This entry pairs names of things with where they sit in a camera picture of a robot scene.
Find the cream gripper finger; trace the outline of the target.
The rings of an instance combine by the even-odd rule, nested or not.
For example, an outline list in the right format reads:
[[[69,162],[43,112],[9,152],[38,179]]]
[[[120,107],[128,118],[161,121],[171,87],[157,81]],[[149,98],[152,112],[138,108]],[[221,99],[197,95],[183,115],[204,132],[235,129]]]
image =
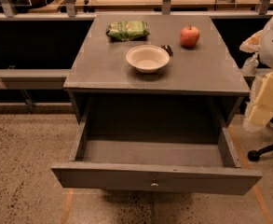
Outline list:
[[[239,49],[241,51],[247,53],[255,53],[260,48],[260,38],[261,38],[262,30],[254,33],[252,36],[247,38],[245,41],[241,43]]]
[[[257,77],[250,93],[243,127],[250,132],[265,128],[273,118],[273,72]]]

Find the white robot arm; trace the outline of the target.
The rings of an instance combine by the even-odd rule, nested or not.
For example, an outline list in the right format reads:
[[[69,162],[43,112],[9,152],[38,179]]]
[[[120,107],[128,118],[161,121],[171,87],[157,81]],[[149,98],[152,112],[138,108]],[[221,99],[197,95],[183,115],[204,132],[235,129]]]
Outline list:
[[[241,43],[241,51],[257,53],[262,64],[273,69],[273,16],[264,28]],[[261,130],[273,118],[273,72],[257,77],[252,85],[243,127],[251,132]]]

